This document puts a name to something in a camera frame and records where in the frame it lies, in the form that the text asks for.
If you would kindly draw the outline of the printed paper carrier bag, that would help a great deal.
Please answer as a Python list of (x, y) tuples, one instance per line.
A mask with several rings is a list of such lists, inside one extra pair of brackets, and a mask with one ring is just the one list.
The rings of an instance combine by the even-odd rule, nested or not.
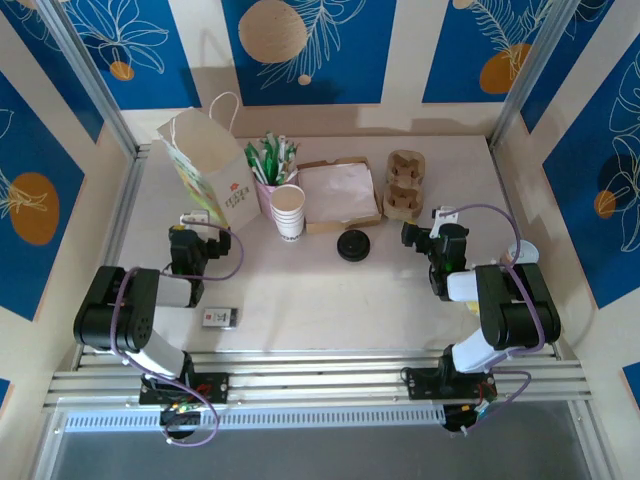
[(238, 231), (261, 213), (244, 150), (211, 112), (189, 108), (157, 132), (190, 196), (211, 220)]

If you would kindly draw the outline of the pink straw holder cup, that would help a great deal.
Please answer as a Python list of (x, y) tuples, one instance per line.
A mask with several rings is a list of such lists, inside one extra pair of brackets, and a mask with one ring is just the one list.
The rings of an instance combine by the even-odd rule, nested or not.
[(265, 185), (258, 179), (257, 176), (254, 177), (254, 181), (261, 211), (269, 220), (273, 220), (271, 211), (271, 197), (273, 192), (278, 188), (278, 185)]

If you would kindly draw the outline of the small white card packet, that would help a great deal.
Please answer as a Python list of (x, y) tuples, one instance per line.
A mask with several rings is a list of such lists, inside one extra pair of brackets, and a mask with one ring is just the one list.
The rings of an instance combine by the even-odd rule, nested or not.
[(232, 330), (237, 327), (238, 319), (238, 308), (208, 307), (203, 311), (202, 326), (204, 328)]

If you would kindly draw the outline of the paper cup at right edge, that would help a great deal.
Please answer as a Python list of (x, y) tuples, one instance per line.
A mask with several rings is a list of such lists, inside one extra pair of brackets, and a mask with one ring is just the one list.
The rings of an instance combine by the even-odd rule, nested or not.
[(500, 261), (503, 264), (537, 263), (539, 258), (536, 246), (529, 241), (521, 240), (519, 243), (511, 244), (501, 256)]

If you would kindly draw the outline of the brown cardboard napkin box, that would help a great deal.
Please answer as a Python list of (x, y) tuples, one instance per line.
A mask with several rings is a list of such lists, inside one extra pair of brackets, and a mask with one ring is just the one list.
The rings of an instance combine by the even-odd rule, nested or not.
[[(349, 164), (349, 163), (365, 163), (371, 172), (371, 168), (366, 157), (345, 157), (345, 158), (339, 158), (332, 162), (329, 162), (329, 161), (311, 162), (311, 163), (301, 165), (298, 168), (298, 170), (300, 172), (302, 169), (306, 169), (309, 167), (313, 168), (313, 167), (319, 167), (319, 166), (340, 165), (340, 164)], [(369, 216), (369, 217), (349, 220), (346, 222), (332, 221), (332, 222), (326, 222), (326, 223), (311, 223), (306, 219), (306, 212), (305, 212), (307, 232), (310, 234), (319, 234), (319, 233), (339, 232), (339, 231), (347, 230), (349, 228), (359, 228), (359, 227), (377, 225), (381, 220), (382, 211), (381, 211), (380, 201), (378, 199), (378, 195), (375, 190), (375, 186), (374, 186), (374, 196), (375, 196), (375, 200), (378, 207), (378, 213), (376, 215)]]

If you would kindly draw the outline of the left black connector box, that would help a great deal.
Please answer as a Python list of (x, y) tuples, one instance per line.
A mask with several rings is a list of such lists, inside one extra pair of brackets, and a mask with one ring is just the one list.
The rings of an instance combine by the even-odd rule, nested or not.
[(168, 431), (194, 429), (200, 425), (201, 414), (190, 405), (173, 404), (160, 413), (160, 426)]

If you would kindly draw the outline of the grey metal panel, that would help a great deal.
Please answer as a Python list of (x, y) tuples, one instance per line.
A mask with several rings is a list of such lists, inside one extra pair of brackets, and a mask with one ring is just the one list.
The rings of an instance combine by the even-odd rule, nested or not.
[(570, 437), (434, 427), (222, 432), (197, 448), (151, 433), (74, 433), (51, 480), (591, 480)]

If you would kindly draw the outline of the aluminium side rail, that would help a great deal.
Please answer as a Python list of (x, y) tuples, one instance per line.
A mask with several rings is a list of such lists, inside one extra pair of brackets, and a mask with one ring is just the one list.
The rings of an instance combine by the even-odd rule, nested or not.
[[(507, 164), (493, 156), (504, 190), (509, 212), (506, 214), (519, 243), (530, 231), (525, 219), (524, 203)], [(502, 328), (502, 346), (513, 354), (536, 352), (555, 342), (561, 333), (560, 317), (537, 263), (503, 264), (504, 279), (498, 284), (512, 300), (498, 303), (496, 318)]]
[[(119, 259), (148, 154), (144, 146), (126, 174), (107, 242), (109, 261)], [(121, 358), (140, 352), (151, 337), (158, 281), (148, 269), (99, 267), (74, 320), (76, 342)]]

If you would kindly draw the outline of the right aluminium side rail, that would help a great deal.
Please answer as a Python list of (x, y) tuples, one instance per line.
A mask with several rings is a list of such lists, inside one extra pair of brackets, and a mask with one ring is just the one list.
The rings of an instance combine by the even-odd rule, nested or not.
[[(509, 212), (506, 214), (519, 243), (530, 231), (525, 219), (524, 203), (507, 164), (493, 156), (504, 190)], [(496, 318), (502, 328), (502, 346), (513, 354), (536, 352), (555, 342), (561, 333), (560, 317), (537, 263), (503, 264), (504, 279), (498, 284), (512, 300), (498, 303)]]

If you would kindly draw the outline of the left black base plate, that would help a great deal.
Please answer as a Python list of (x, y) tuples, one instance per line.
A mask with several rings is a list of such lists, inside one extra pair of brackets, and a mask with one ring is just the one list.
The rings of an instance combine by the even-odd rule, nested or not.
[[(226, 404), (229, 390), (227, 373), (192, 373), (184, 380), (186, 385), (199, 392), (212, 404)], [(196, 404), (199, 400), (191, 394), (157, 379), (141, 378), (140, 405), (169, 405), (174, 403)]]

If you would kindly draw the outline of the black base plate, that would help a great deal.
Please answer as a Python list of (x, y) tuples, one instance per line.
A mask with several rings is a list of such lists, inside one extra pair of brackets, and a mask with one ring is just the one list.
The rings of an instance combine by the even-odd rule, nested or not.
[(498, 395), (494, 377), (484, 373), (445, 375), (437, 368), (404, 367), (400, 377), (411, 400), (493, 401)]
[[(192, 373), (184, 380), (186, 385), (199, 392), (212, 404), (226, 404), (229, 390), (227, 373)], [(140, 405), (169, 405), (174, 403), (196, 404), (199, 400), (191, 394), (157, 379), (141, 378)]]

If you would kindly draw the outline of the aluminium front rail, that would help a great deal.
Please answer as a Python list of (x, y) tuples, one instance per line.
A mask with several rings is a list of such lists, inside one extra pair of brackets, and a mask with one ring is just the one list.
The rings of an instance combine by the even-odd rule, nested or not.
[[(409, 402), (401, 381), (404, 367), (434, 367), (438, 352), (195, 352), (199, 372), (223, 372), (230, 380), (228, 402), (241, 408), (275, 406), (373, 406)], [(592, 397), (580, 362), (551, 348), (495, 367), (500, 399), (572, 401)], [(140, 376), (114, 356), (84, 350), (72, 371), (54, 373), (44, 406), (130, 407)]]

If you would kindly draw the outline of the right aluminium post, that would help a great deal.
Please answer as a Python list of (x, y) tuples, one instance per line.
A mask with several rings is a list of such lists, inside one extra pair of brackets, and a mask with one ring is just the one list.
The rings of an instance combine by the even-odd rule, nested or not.
[(531, 46), (524, 65), (506, 97), (495, 129), (488, 140), (491, 153), (494, 153), (504, 141), (511, 124), (519, 116), (522, 106), (554, 52), (579, 3), (580, 0), (553, 1), (549, 16), (545, 19)]

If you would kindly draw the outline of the aluminium post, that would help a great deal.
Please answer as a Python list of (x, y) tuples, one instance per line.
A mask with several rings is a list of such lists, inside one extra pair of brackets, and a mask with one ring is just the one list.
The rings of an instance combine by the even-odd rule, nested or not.
[(553, 1), (549, 16), (545, 19), (531, 46), (524, 65), (506, 97), (495, 129), (488, 140), (491, 153), (494, 153), (504, 141), (511, 124), (519, 116), (522, 106), (554, 52), (579, 3), (580, 0)]
[(59, 0), (34, 0), (34, 2), (41, 18), (93, 104), (111, 129), (114, 138), (122, 150), (135, 160), (139, 145), (63, 5)]

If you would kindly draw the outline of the left aluminium post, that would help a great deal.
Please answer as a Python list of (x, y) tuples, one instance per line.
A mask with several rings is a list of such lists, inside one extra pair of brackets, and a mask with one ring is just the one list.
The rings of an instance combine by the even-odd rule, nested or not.
[(34, 2), (41, 18), (93, 104), (111, 129), (114, 138), (122, 150), (135, 160), (139, 145), (63, 5), (59, 0), (34, 0)]

